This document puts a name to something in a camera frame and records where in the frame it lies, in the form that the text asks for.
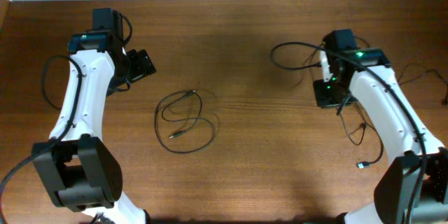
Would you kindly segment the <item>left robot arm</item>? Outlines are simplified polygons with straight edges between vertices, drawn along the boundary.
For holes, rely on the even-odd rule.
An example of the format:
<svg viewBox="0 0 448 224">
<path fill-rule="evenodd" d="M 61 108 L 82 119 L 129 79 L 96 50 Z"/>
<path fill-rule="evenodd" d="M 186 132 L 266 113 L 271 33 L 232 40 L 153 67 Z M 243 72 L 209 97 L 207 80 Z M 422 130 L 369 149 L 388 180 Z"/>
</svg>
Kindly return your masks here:
<svg viewBox="0 0 448 224">
<path fill-rule="evenodd" d="M 145 50 L 126 50 L 123 25 L 112 8 L 92 12 L 92 28 L 68 43 L 70 74 L 59 118 L 49 140 L 34 144 L 33 165 L 56 207 L 106 223 L 149 223 L 146 210 L 123 191 L 123 173 L 102 140 L 107 96 L 156 72 Z"/>
</svg>

